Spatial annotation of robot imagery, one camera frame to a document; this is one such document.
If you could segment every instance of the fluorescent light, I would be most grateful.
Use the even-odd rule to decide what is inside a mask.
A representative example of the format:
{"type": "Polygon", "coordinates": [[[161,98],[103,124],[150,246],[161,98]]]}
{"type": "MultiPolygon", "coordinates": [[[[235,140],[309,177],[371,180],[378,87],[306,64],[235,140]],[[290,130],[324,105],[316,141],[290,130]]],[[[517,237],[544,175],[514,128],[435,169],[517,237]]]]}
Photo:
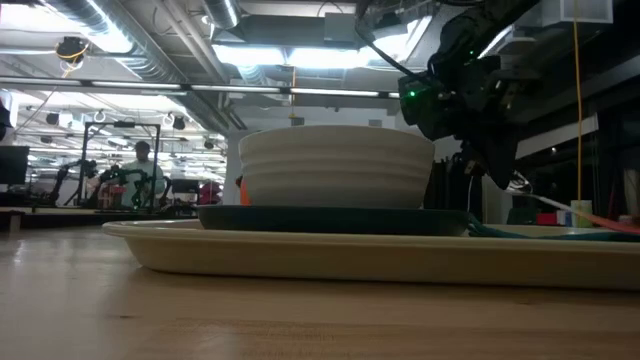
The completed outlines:
{"type": "Polygon", "coordinates": [[[491,40],[487,48],[482,50],[480,55],[478,55],[478,59],[482,59],[483,57],[485,57],[487,53],[489,53],[489,51],[491,51],[491,49],[493,49],[493,47],[496,46],[500,42],[500,40],[507,36],[512,30],[513,25],[509,25],[504,30],[500,31],[498,35],[496,35],[496,37],[491,40]]]}
{"type": "MultiPolygon", "coordinates": [[[[413,52],[432,19],[431,16],[425,16],[422,19],[414,20],[407,24],[406,34],[385,36],[375,40],[373,44],[394,60],[404,61],[413,52]]],[[[360,61],[364,62],[365,65],[370,60],[380,59],[378,54],[368,46],[361,48],[358,55],[360,56],[360,61]]]]}
{"type": "Polygon", "coordinates": [[[407,60],[409,55],[411,55],[411,53],[413,52],[413,49],[415,49],[416,46],[418,45],[418,42],[420,41],[420,39],[422,39],[422,35],[424,35],[425,31],[427,31],[427,28],[429,27],[431,20],[433,20],[433,17],[431,15],[423,17],[415,25],[415,29],[411,26],[413,23],[415,23],[415,21],[412,21],[409,23],[409,25],[407,25],[407,29],[409,30],[409,34],[410,34],[409,39],[406,42],[404,51],[399,55],[398,59],[396,60],[400,60],[400,61],[407,60]]]}
{"type": "Polygon", "coordinates": [[[193,85],[193,90],[226,91],[241,93],[279,94],[280,88],[267,86],[233,86],[233,85],[193,85]]]}
{"type": "Polygon", "coordinates": [[[120,82],[120,81],[94,81],[94,86],[98,87],[119,87],[131,89],[162,89],[162,90],[179,90],[178,84],[154,84],[145,82],[120,82]]]}
{"type": "Polygon", "coordinates": [[[297,48],[289,57],[289,65],[308,69],[352,69],[366,64],[357,50],[297,48]]]}
{"type": "Polygon", "coordinates": [[[202,135],[184,135],[184,136],[180,136],[180,137],[183,137],[185,139],[198,140],[198,139],[203,139],[204,136],[205,136],[205,134],[202,134],[202,135]]]}
{"type": "Polygon", "coordinates": [[[2,4],[2,28],[41,31],[49,34],[77,33],[79,30],[73,21],[61,18],[44,7],[11,4],[11,2],[7,4],[6,1],[2,4]]]}
{"type": "Polygon", "coordinates": [[[0,76],[0,83],[5,84],[26,84],[26,85],[69,85],[80,86],[82,83],[78,80],[68,79],[41,79],[41,78],[13,78],[0,76]]]}
{"type": "Polygon", "coordinates": [[[282,50],[275,47],[246,47],[213,45],[218,59],[236,66],[284,64],[282,50]]]}
{"type": "Polygon", "coordinates": [[[95,126],[91,126],[91,127],[89,127],[89,130],[98,131],[100,134],[102,134],[102,135],[106,135],[106,136],[111,136],[111,135],[113,135],[112,133],[108,132],[107,130],[104,130],[104,129],[98,129],[98,128],[97,128],[97,127],[95,127],[95,126]]]}
{"type": "MultiPolygon", "coordinates": [[[[131,136],[129,137],[129,139],[131,140],[151,140],[150,136],[131,136]]],[[[169,136],[161,136],[160,137],[160,141],[182,141],[183,138],[180,136],[176,136],[176,137],[169,137],[169,136]]]]}
{"type": "Polygon", "coordinates": [[[304,89],[292,88],[292,94],[311,94],[311,95],[342,95],[342,96],[360,96],[360,97],[378,97],[377,91],[360,91],[360,90],[333,90],[333,89],[304,89]]]}
{"type": "MultiPolygon", "coordinates": [[[[75,154],[81,155],[82,149],[60,149],[60,148],[45,148],[45,147],[32,147],[29,149],[30,152],[33,153],[53,153],[53,154],[75,154]]],[[[106,149],[87,149],[88,155],[104,155],[104,154],[114,154],[114,155],[130,155],[135,156],[135,151],[126,151],[126,150],[106,150],[106,149]]],[[[158,158],[161,156],[163,158],[169,159],[169,155],[172,154],[170,152],[159,152],[158,158]]],[[[220,154],[209,152],[209,153],[173,153],[176,156],[184,156],[184,157],[193,157],[199,159],[223,159],[224,157],[220,154]]]]}
{"type": "Polygon", "coordinates": [[[122,145],[122,146],[127,146],[129,145],[129,142],[125,139],[121,139],[121,138],[108,138],[107,141],[110,141],[114,144],[118,144],[118,145],[122,145]]]}

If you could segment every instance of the person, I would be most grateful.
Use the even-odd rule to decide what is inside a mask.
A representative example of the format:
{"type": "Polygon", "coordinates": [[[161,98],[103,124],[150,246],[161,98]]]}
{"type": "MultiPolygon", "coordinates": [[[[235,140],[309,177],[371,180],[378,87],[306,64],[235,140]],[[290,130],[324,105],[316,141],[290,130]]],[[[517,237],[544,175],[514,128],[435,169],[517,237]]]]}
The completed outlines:
{"type": "MultiPolygon", "coordinates": [[[[123,170],[142,170],[147,173],[148,177],[153,176],[153,161],[149,160],[149,153],[151,152],[151,146],[144,141],[138,141],[135,146],[136,150],[136,160],[130,163],[124,164],[122,166],[123,170]]],[[[127,175],[127,184],[125,185],[126,191],[122,196],[122,205],[124,206],[133,206],[133,202],[131,201],[133,195],[136,193],[136,185],[135,182],[140,180],[140,174],[130,174],[127,175]]],[[[164,174],[162,173],[162,169],[160,166],[156,166],[156,187],[155,193],[162,194],[164,191],[164,174]]],[[[151,192],[151,182],[144,184],[144,190],[141,193],[141,199],[147,198],[150,196],[151,192]]],[[[146,202],[145,207],[149,206],[149,201],[146,202]]]]}
{"type": "Polygon", "coordinates": [[[15,132],[14,124],[11,122],[12,97],[8,91],[0,90],[0,145],[12,145],[15,132]]]}

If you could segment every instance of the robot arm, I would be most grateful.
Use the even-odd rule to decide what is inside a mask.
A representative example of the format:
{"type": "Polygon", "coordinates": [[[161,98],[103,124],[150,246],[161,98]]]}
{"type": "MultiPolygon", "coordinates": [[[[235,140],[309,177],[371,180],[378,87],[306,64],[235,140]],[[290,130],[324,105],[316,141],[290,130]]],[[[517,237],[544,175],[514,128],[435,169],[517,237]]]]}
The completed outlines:
{"type": "Polygon", "coordinates": [[[500,58],[480,52],[538,0],[485,0],[442,28],[428,70],[399,80],[405,121],[430,139],[454,135],[474,174],[487,172],[505,189],[512,176],[519,126],[511,104],[538,78],[528,69],[501,69],[500,58]]]}

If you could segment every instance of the white bowl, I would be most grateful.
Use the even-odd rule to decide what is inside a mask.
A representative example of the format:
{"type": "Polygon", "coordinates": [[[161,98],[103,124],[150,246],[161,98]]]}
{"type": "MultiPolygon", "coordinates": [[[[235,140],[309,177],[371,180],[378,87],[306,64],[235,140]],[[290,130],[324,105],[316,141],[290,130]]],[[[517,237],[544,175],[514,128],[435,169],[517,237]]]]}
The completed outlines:
{"type": "Polygon", "coordinates": [[[240,141],[252,205],[418,208],[435,146],[365,126],[296,126],[240,141]]]}

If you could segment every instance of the metal frame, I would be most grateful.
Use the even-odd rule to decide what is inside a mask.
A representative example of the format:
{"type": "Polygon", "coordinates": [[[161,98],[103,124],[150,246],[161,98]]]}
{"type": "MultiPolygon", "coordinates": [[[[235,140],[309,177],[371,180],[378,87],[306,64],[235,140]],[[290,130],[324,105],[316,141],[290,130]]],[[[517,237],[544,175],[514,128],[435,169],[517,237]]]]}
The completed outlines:
{"type": "Polygon", "coordinates": [[[339,96],[372,99],[399,99],[398,92],[346,90],[293,86],[245,86],[227,84],[175,84],[133,81],[104,81],[42,77],[0,76],[0,85],[12,89],[53,90],[82,93],[130,93],[181,96],[191,92],[339,96]]]}
{"type": "MultiPolygon", "coordinates": [[[[107,126],[107,125],[111,125],[113,127],[118,127],[117,126],[118,124],[119,124],[119,122],[94,122],[94,121],[86,122],[84,124],[84,137],[82,139],[82,156],[80,158],[83,161],[83,163],[80,166],[78,190],[76,190],[76,193],[78,195],[78,203],[80,203],[80,200],[82,200],[82,198],[83,198],[83,196],[82,196],[82,183],[83,183],[83,180],[84,180],[84,172],[85,172],[84,160],[87,159],[87,145],[89,144],[89,140],[91,140],[91,138],[92,138],[92,137],[89,136],[89,128],[92,127],[92,126],[104,127],[104,126],[107,126]]],[[[160,150],[160,125],[158,125],[158,124],[136,124],[136,123],[127,123],[127,125],[128,125],[128,127],[145,126],[145,127],[154,127],[154,128],[156,128],[156,141],[155,141],[155,145],[154,145],[154,149],[155,150],[153,152],[153,174],[151,175],[151,177],[153,178],[153,181],[151,182],[151,195],[150,195],[150,196],[153,197],[153,199],[155,199],[155,194],[156,194],[156,176],[157,176],[156,173],[157,173],[157,168],[158,168],[158,151],[160,150]]],[[[154,201],[152,200],[152,201],[149,202],[149,214],[153,213],[153,207],[154,207],[154,201]]]]}

